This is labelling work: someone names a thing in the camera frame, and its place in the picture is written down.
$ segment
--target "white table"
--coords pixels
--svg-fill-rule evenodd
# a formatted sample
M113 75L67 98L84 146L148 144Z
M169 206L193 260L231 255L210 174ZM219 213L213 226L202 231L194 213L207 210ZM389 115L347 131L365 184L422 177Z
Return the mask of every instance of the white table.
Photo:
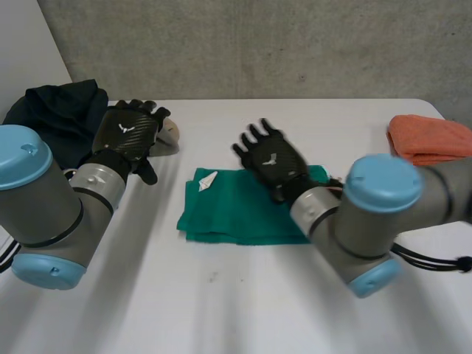
M389 151L396 114L438 117L420 100L165 101L181 152L155 158L156 186L130 178L78 287L44 291L0 277L0 353L470 353L472 276L405 266L394 285L356 299L314 247L187 243L176 230L197 167L239 168L229 149L267 117L311 164L335 176ZM410 232L437 257L472 254L462 223Z

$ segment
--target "concrete wall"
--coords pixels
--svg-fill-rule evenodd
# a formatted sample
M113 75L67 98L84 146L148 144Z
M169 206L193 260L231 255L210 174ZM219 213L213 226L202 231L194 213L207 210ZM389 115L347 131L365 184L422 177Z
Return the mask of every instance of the concrete wall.
M472 112L472 1L39 0L111 99L415 97Z

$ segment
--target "carbon fiber hand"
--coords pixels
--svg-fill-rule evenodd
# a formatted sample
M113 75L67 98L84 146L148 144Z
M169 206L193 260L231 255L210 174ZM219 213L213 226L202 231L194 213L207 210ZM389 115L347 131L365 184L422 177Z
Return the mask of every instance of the carbon fiber hand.
M163 127L163 121L170 116L166 108L156 113L153 101L132 100L129 104L121 100L108 108L95 136L92 152L112 150L119 153L131 165L131 172L137 173L147 184L155 184L157 176L149 164L148 156L156 134Z
M267 119L261 120L265 133L261 133L253 124L249 131L256 142L251 142L245 133L241 142L232 148L241 158L241 164L269 188L276 202L292 199L291 182L308 178L308 166L303 157L284 138L281 131L274 129Z

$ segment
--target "white logo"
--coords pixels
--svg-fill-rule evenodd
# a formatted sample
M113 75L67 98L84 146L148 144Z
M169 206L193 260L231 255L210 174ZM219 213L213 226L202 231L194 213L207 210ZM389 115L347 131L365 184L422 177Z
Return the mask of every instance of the white logo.
M275 162L276 158L277 158L277 154L276 153L271 153L271 159L268 160L267 162L263 162L263 164L277 164Z
M121 131L124 133L126 133L127 131L132 131L135 127L131 127L131 128L124 128L121 124L118 124L119 128L121 129Z

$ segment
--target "folded green cloth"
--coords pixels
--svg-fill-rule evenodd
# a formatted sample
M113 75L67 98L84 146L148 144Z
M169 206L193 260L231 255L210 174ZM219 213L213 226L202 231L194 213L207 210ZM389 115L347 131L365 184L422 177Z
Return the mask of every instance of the folded green cloth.
M212 185L199 192L202 178L218 171ZM316 181L329 177L322 166L310 166ZM275 204L267 189L245 170L198 168L185 186L185 210L177 229L187 240L238 245L308 243L286 205Z

